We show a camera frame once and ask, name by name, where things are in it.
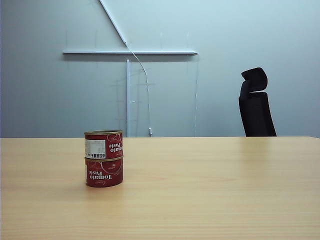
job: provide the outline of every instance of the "tomato paste can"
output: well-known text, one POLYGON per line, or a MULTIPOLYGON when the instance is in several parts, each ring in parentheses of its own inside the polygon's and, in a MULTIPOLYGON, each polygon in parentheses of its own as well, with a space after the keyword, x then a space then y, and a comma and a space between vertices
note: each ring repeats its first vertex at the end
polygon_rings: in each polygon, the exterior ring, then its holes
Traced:
POLYGON ((110 187, 123 181, 123 133, 121 130, 87 131, 85 141, 85 183, 110 187))
POLYGON ((105 160, 123 156, 121 130, 86 131, 84 141, 84 157, 87 159, 105 160))
POLYGON ((85 159, 85 184, 104 188, 120 184, 123 180, 123 157, 105 160, 85 159))

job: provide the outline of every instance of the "can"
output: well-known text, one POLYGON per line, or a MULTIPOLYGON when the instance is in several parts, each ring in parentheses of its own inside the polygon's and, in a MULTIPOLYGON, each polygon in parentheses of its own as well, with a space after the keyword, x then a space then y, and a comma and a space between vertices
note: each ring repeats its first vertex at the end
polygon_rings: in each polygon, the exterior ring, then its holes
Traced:
POLYGON ((123 156, 121 130, 86 131, 84 139, 84 157, 87 159, 105 160, 123 156))
POLYGON ((123 181, 123 133, 121 130, 86 131, 85 183, 110 187, 123 181))
POLYGON ((105 188, 123 181, 123 156, 105 159, 85 159, 85 184, 90 187, 105 188))

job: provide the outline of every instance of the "vertical pole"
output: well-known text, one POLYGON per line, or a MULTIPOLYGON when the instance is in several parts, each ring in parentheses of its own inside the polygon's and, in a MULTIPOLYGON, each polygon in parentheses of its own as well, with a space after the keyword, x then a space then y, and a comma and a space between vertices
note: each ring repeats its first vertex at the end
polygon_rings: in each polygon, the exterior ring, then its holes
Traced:
POLYGON ((130 118, 130 60, 126 60, 126 136, 131 137, 130 118))

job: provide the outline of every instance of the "office chair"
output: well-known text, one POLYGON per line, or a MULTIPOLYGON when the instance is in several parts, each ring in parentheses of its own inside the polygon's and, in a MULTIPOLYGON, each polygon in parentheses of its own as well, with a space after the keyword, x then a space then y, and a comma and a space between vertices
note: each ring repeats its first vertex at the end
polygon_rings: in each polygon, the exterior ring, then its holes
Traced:
POLYGON ((261 67, 241 73, 244 82, 241 86, 239 108, 243 128, 247 137, 277 136, 269 109, 266 92, 268 78, 261 67))

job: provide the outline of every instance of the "chair headrest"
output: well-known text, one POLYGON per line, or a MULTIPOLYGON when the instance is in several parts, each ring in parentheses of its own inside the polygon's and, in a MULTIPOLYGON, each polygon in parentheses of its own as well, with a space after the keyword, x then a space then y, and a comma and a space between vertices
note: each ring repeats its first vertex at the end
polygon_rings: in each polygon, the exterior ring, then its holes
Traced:
POLYGON ((256 67, 241 73, 242 77, 249 82, 248 92, 262 91, 268 85, 268 78, 261 67, 256 67))

